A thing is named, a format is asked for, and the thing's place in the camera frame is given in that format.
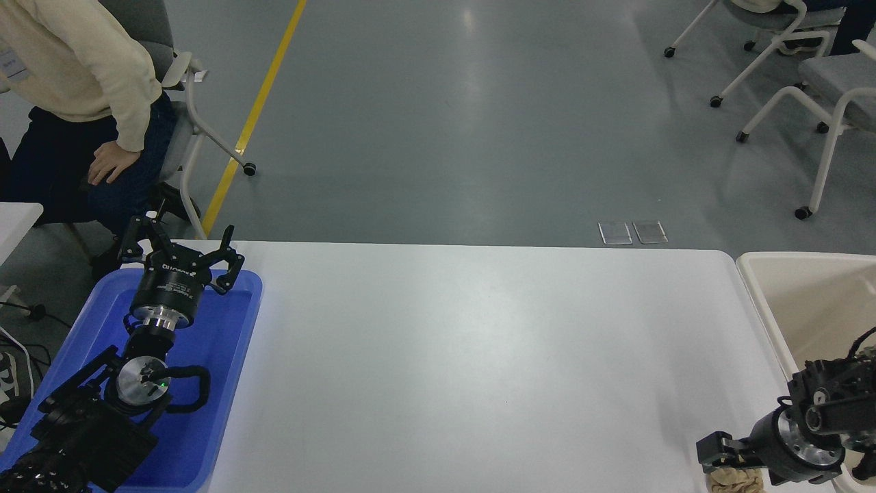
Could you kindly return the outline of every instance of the beige sweater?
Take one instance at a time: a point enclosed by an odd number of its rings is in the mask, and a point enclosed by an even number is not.
[[[10,61],[26,71],[12,75]],[[31,104],[71,122],[112,115],[118,145],[143,150],[161,84],[146,50],[97,0],[0,0],[0,62],[0,82]]]
[[[782,0],[731,0],[743,9],[759,14],[769,12],[781,4]]]

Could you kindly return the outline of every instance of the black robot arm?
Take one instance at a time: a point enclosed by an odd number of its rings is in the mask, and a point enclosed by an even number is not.
[[[743,439],[714,432],[696,442],[703,471],[767,468],[773,485],[827,482],[842,474],[845,450],[864,454],[852,475],[876,475],[876,350],[858,352],[868,332],[845,358],[806,361],[788,382],[789,397]]]
[[[234,286],[244,257],[230,246],[233,231],[229,226],[220,248],[202,254],[173,243],[153,219],[131,220],[119,258],[142,261],[145,270],[124,320],[124,350],[108,347],[39,405],[45,416],[31,429],[38,443],[0,473],[0,493],[85,493],[90,483],[115,491],[158,443],[150,428],[165,412],[207,403],[207,369],[169,368],[165,359],[175,331],[194,322],[204,289],[224,295]],[[137,244],[144,236],[152,243],[145,259]],[[228,270],[213,282],[210,268],[221,261]],[[199,395],[171,404],[171,381],[181,378],[197,378]]]

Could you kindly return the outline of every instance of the white cable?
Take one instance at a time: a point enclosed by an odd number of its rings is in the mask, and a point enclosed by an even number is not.
[[[18,346],[25,353],[25,359],[27,360],[27,375],[31,378],[31,399],[33,399],[33,368],[31,365],[31,354],[27,352],[26,347],[24,347],[20,342],[18,342],[8,332],[6,332],[6,329],[4,329],[1,325],[0,325],[0,333],[2,333],[4,336],[9,338],[9,340],[11,340],[13,343],[15,343],[15,345]]]

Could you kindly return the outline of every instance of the office chair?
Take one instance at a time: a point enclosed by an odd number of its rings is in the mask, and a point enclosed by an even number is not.
[[[735,17],[736,19],[751,25],[757,28],[755,32],[754,39],[748,40],[744,45],[743,49],[746,51],[752,51],[754,46],[758,43],[761,34],[763,32],[771,32],[773,34],[772,40],[770,41],[769,46],[764,48],[763,52],[758,55],[757,58],[752,61],[745,70],[742,71],[741,74],[737,75],[733,82],[730,82],[724,90],[720,93],[716,94],[709,100],[709,104],[712,108],[717,108],[721,106],[721,103],[724,101],[724,98],[727,97],[733,90],[739,86],[739,84],[744,81],[744,79],[750,75],[763,61],[769,56],[779,45],[785,41],[790,41],[794,39],[813,39],[813,38],[821,38],[822,43],[818,47],[818,51],[816,52],[816,57],[820,57],[824,55],[824,50],[827,49],[828,41],[830,39],[830,33],[826,31],[800,31],[795,32],[796,29],[809,29],[812,27],[820,27],[825,25],[832,25],[839,22],[840,19],[843,18],[843,9],[831,9],[829,11],[816,11],[807,13],[806,4],[802,2],[802,0],[784,0],[786,4],[791,5],[797,10],[796,14],[757,14],[754,12],[747,11],[741,7],[738,7],[731,0],[710,0],[709,4],[699,13],[698,16],[694,19],[692,23],[682,32],[682,35],[675,40],[675,42],[663,50],[663,56],[666,58],[672,58],[675,56],[675,49],[682,43],[682,41],[687,38],[688,34],[696,27],[700,22],[703,21],[703,18],[715,8],[715,6],[720,2],[724,4],[724,7],[727,8],[727,11]]]
[[[178,171],[180,178],[180,199],[195,234],[206,239],[199,219],[200,212],[189,194],[189,183],[194,164],[201,152],[205,138],[213,140],[231,159],[237,161],[245,175],[256,174],[256,165],[244,157],[201,117],[194,106],[194,86],[202,82],[207,70],[190,52],[177,52],[173,48],[173,36],[164,0],[99,0],[103,7],[116,18],[128,35],[138,41],[152,57],[156,78],[164,89],[182,90],[185,103],[174,102],[177,125],[173,132],[170,147],[167,149],[164,167],[159,183]]]
[[[809,205],[794,212],[800,220],[818,212],[837,138],[848,129],[876,132],[876,47],[860,39],[852,43],[861,53],[813,58],[800,66],[800,75],[823,96],[826,103],[835,105],[833,113],[828,113],[799,88],[788,86],[775,93],[736,136],[736,141],[746,142],[754,127],[785,96],[793,97],[822,120],[816,129],[820,133],[827,133],[827,141]]]

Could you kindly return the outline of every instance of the white table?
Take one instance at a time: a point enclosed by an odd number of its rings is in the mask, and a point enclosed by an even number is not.
[[[40,204],[0,202],[0,264],[9,257],[42,213],[43,206]]]
[[[787,393],[719,252],[237,249],[265,293],[210,493],[704,492],[695,442]]]

